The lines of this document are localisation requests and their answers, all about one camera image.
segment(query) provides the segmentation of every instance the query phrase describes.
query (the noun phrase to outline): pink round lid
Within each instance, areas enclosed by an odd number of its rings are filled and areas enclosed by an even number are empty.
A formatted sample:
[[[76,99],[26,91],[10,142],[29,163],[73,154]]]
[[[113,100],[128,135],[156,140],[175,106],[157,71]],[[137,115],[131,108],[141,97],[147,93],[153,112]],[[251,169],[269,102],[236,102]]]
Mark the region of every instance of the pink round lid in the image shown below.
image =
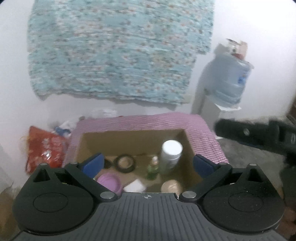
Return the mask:
[[[113,173],[105,173],[97,179],[97,182],[108,188],[111,192],[121,195],[122,185],[117,175]]]

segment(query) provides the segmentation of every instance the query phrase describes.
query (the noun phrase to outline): red bag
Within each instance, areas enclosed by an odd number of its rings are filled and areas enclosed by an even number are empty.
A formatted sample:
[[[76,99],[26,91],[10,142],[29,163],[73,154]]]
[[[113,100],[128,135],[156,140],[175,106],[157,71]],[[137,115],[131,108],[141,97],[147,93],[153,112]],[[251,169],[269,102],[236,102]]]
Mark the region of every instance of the red bag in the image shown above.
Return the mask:
[[[66,138],[31,126],[29,130],[29,153],[26,172],[32,173],[42,162],[50,167],[61,167],[67,151]]]

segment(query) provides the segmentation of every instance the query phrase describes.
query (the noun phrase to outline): small green glass bottle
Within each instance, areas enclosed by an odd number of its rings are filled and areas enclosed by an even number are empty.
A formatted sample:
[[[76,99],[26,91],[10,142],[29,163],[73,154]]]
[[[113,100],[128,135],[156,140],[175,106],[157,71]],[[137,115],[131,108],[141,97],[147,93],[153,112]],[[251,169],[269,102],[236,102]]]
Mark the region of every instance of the small green glass bottle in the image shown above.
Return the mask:
[[[158,170],[158,157],[154,156],[150,162],[150,164],[147,167],[147,179],[148,180],[155,180],[157,177],[157,174],[159,172]]]

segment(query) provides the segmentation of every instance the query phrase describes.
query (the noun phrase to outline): pink tablecloth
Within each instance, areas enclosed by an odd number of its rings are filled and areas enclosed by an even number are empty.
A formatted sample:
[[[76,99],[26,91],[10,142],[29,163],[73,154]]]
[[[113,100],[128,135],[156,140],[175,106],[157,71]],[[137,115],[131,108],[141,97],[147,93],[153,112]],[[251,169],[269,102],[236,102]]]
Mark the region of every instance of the pink tablecloth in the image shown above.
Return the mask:
[[[228,162],[213,133],[199,115],[171,112],[160,115],[133,115],[80,121],[72,133],[63,165],[73,160],[83,133],[164,129],[184,129],[196,154],[201,154],[215,163]]]

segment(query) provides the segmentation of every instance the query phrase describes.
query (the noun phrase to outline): white stand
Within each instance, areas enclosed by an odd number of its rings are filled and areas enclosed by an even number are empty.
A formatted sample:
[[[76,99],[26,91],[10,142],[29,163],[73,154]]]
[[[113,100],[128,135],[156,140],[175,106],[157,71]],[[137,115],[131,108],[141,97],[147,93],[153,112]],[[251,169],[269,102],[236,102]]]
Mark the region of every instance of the white stand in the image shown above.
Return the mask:
[[[201,117],[205,120],[209,129],[214,131],[214,125],[219,119],[234,119],[235,112],[241,110],[241,107],[223,107],[215,104],[213,97],[206,96],[202,106]]]

